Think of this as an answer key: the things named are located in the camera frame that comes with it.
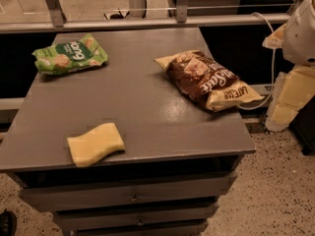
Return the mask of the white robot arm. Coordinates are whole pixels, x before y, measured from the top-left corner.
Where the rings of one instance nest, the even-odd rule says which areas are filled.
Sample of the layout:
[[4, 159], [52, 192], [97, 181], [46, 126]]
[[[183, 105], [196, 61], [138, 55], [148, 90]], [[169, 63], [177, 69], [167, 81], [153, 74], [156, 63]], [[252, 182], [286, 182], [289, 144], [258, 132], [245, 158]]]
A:
[[289, 20], [263, 41], [270, 49], [280, 48], [283, 59], [293, 64], [280, 72], [273, 89], [265, 126], [279, 132], [315, 95], [315, 0], [303, 0]]

